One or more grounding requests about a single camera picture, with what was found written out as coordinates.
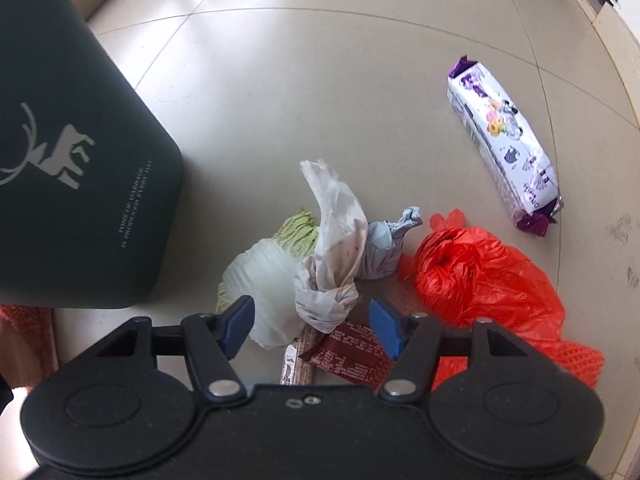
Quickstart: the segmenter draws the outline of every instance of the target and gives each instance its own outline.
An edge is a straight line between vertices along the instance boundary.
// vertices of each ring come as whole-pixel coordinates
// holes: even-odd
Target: dark green trash bin
[[[0,0],[0,303],[142,300],[181,181],[178,147],[69,0]]]

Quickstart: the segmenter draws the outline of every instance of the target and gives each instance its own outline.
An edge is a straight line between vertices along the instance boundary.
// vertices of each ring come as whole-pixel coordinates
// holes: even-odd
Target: purple wrapper end
[[[544,207],[536,209],[532,214],[524,215],[516,224],[516,227],[526,233],[532,233],[538,236],[546,235],[549,224],[557,223],[551,216],[551,212],[554,210],[557,201],[558,199],[556,198]]]
[[[478,63],[477,61],[471,61],[468,60],[466,58],[466,56],[462,56],[458,62],[456,63],[456,65],[451,69],[451,72],[449,72],[449,77],[450,78],[454,78],[454,77],[458,77],[460,74],[462,74],[465,70],[469,70],[473,65],[475,65],[476,63]]]

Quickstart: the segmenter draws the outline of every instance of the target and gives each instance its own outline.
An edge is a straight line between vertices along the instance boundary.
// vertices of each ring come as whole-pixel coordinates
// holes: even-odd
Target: floor stain
[[[631,267],[629,267],[626,270],[626,288],[638,288],[639,282],[640,282],[640,278],[638,278],[634,270]]]
[[[614,225],[607,227],[607,235],[614,240],[626,244],[629,241],[629,231],[631,231],[632,218],[629,214],[624,214]]]

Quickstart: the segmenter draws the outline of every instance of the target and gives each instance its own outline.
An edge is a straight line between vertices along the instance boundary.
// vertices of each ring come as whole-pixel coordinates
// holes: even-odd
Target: silver screw
[[[209,391],[216,397],[231,397],[240,391],[240,384],[230,379],[220,379],[209,385]]]
[[[320,404],[322,399],[315,395],[308,395],[305,397],[305,404]]]
[[[417,387],[407,379],[393,379],[385,383],[385,390],[393,396],[402,396],[411,395],[417,390]]]
[[[287,399],[287,402],[284,403],[287,408],[292,408],[297,410],[302,408],[302,401],[300,399]]]

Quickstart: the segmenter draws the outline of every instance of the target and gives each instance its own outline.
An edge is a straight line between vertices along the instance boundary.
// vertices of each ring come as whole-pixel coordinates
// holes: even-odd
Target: white and purple snack package
[[[449,73],[449,101],[489,167],[518,229],[544,236],[562,209],[558,179],[526,118],[482,63]]]

